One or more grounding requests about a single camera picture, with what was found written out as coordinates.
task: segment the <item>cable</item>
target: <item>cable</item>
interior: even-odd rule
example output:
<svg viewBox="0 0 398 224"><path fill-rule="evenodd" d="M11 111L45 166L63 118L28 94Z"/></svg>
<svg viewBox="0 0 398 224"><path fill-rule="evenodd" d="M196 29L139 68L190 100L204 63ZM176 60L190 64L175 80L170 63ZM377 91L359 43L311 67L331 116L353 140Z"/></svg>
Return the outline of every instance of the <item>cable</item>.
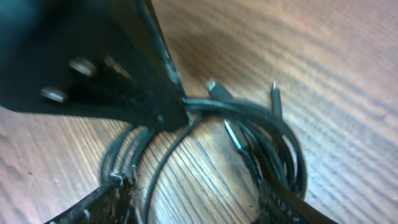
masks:
<svg viewBox="0 0 398 224"><path fill-rule="evenodd" d="M208 84L211 99L184 98L185 109L188 113L198 115L168 148L165 156L157 166L149 184L147 197L144 202L143 221L146 224L149 216L150 200L159 175L171 153L181 141L192 132L195 126L210 116L222 118L226 122L226 130L233 142L235 150L242 157L249 169L256 187L259 188L261 179L276 182L286 189L290 189L300 198L304 198L307 190L307 169L300 144L293 131L282 119L282 106L279 89L271 91L272 111L246 100L232 98L223 86L214 82ZM119 149L128 133L133 130L128 126L105 152L101 162L101 183L113 170ZM139 165L139 160L147 145L156 136L154 130L144 128L129 144L122 156L119 171L122 171L129 152L135 147L130 158L128 169Z"/></svg>

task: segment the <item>wood grain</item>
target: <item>wood grain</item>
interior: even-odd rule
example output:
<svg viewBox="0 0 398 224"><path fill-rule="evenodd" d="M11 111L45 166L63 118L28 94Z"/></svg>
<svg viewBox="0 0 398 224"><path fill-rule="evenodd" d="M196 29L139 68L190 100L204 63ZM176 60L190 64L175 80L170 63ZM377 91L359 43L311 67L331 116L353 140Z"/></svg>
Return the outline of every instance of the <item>wood grain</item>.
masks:
<svg viewBox="0 0 398 224"><path fill-rule="evenodd" d="M189 95L209 78L284 118L309 172L306 201L340 223L398 218L398 2L153 0ZM126 124L0 108L0 223L40 223L98 185L105 147ZM139 168L145 196L175 135ZM196 129L160 176L151 223L249 223L257 192L220 121Z"/></svg>

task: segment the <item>metal connector tip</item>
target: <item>metal connector tip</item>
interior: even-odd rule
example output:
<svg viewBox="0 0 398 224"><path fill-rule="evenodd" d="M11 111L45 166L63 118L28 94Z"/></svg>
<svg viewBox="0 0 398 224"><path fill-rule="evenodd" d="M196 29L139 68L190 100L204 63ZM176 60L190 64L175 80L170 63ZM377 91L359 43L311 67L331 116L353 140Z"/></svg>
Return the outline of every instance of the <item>metal connector tip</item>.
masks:
<svg viewBox="0 0 398 224"><path fill-rule="evenodd" d="M278 86L276 85L276 81L274 81L274 82L272 83L272 89L273 89L273 90L276 90L277 87L278 87Z"/></svg>
<svg viewBox="0 0 398 224"><path fill-rule="evenodd" d="M211 91L216 86L216 82L211 78L207 83L206 87L208 91Z"/></svg>

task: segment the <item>wooden surface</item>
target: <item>wooden surface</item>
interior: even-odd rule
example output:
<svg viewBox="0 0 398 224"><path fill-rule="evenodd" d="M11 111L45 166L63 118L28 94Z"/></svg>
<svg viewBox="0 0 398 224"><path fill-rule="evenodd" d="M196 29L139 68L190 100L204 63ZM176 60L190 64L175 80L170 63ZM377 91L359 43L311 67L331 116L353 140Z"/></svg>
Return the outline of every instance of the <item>wooden surface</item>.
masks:
<svg viewBox="0 0 398 224"><path fill-rule="evenodd" d="M306 201L340 223L398 218L398 2L153 0L189 95L209 78L284 118L308 164ZM98 185L105 147L125 123L0 108L0 223L40 223ZM142 194L173 135L139 169ZM176 150L152 199L157 223L249 223L256 193L220 121Z"/></svg>

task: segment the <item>wooden table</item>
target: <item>wooden table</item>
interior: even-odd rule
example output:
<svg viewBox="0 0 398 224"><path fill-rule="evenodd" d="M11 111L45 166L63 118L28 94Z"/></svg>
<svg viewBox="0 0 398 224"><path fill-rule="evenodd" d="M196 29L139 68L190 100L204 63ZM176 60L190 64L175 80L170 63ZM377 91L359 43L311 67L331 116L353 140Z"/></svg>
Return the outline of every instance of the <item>wooden table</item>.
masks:
<svg viewBox="0 0 398 224"><path fill-rule="evenodd" d="M306 201L340 223L398 218L398 2L153 0L187 93L214 78L269 106L272 81L308 163ZM0 108L0 223L40 223L98 186L105 147L125 123ZM139 168L142 194L174 138ZM160 176L157 223L249 223L256 193L223 125L206 123Z"/></svg>

